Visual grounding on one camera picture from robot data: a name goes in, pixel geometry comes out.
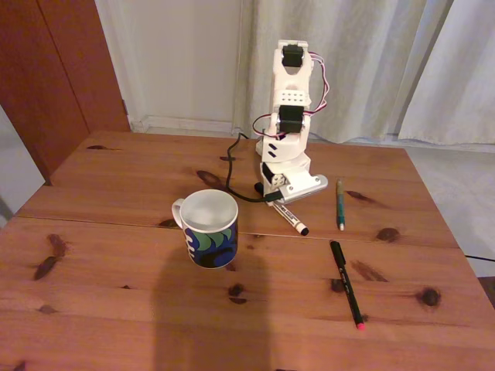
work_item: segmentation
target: green pen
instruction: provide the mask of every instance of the green pen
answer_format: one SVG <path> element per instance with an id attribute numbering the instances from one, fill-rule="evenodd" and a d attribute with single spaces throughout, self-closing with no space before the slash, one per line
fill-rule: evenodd
<path id="1" fill-rule="evenodd" d="M 337 180 L 337 226 L 343 230 L 346 226 L 346 219 L 343 215 L 343 185 L 342 179 Z"/>

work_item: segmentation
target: marker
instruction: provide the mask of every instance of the marker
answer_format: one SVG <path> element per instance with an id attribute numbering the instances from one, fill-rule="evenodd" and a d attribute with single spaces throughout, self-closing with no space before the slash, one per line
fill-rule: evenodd
<path id="1" fill-rule="evenodd" d="M 342 180 L 337 180 L 337 226 L 343 230 L 346 226 L 346 218 L 343 215 L 343 185 Z"/>
<path id="2" fill-rule="evenodd" d="M 263 196 L 263 184 L 261 184 L 260 182 L 256 183 L 254 185 L 254 189 L 256 189 L 256 192 L 258 192 Z M 297 219 L 297 217 L 293 213 L 288 211 L 288 209 L 285 206 L 279 205 L 277 203 L 272 203 L 272 206 L 275 210 L 277 210 L 277 213 L 282 215 L 284 219 L 287 220 L 288 223 L 295 228 L 295 230 L 297 230 L 303 236 L 308 235 L 309 233 L 308 227 L 305 226 L 301 220 Z"/>
<path id="3" fill-rule="evenodd" d="M 331 241 L 330 247 L 332 248 L 335 263 L 339 268 L 340 278 L 342 279 L 342 284 L 347 294 L 347 300 L 349 302 L 350 311 L 353 314 L 354 323 L 356 324 L 358 330 L 364 330 L 363 317 L 361 317 L 361 313 L 359 312 L 359 307 L 357 306 L 353 287 L 350 285 L 349 276 L 347 275 L 346 271 L 346 258 L 343 256 L 340 243 L 338 243 L 337 241 Z"/>

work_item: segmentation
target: wooden table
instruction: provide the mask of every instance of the wooden table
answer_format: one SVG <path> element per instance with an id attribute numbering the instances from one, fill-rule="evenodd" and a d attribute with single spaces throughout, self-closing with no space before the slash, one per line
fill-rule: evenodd
<path id="1" fill-rule="evenodd" d="M 330 183 L 290 207 L 310 234 L 238 200 L 235 261 L 192 264 L 170 206 L 222 188 L 231 143 L 88 138 L 1 231 L 0 369 L 493 369 L 495 312 L 404 150 L 309 145 L 312 172 Z M 256 197 L 254 142 L 234 156 L 232 186 Z M 330 239 L 346 254 L 364 332 L 336 284 Z"/>

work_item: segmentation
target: white robotic arm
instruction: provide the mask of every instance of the white robotic arm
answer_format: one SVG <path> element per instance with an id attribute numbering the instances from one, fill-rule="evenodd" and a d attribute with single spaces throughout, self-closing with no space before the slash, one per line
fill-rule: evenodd
<path id="1" fill-rule="evenodd" d="M 304 153 L 311 115 L 309 78 L 314 62 L 304 41 L 279 40 L 273 60 L 272 113 L 268 129 L 256 144 L 261 156 L 263 193 L 280 191 L 287 204 L 328 186 L 323 175 L 309 174 L 311 159 Z"/>

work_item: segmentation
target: gray floor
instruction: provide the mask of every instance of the gray floor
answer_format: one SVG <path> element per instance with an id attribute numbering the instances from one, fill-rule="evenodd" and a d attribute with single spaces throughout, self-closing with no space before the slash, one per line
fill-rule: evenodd
<path id="1" fill-rule="evenodd" d="M 407 151 L 464 253 L 495 259 L 495 154 Z M 476 276 L 495 276 L 494 262 L 469 262 Z"/>

